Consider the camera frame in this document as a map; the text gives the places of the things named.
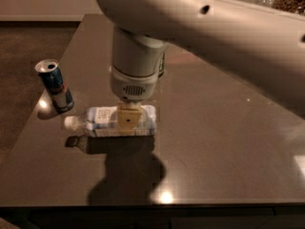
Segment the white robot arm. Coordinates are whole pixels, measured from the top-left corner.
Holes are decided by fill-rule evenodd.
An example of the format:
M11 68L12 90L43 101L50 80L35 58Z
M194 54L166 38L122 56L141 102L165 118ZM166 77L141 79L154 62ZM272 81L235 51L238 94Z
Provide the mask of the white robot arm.
M113 22L112 92L123 110L148 99L174 44L305 112L305 20L235 0L97 0Z

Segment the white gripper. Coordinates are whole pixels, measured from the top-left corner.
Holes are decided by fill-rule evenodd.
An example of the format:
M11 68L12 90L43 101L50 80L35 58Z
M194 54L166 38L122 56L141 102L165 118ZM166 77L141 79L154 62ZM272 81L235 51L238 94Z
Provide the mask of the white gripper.
M113 29L112 92L122 101L117 105L117 124L121 135L132 135L142 116L139 103L154 92L161 59L169 44L148 36Z

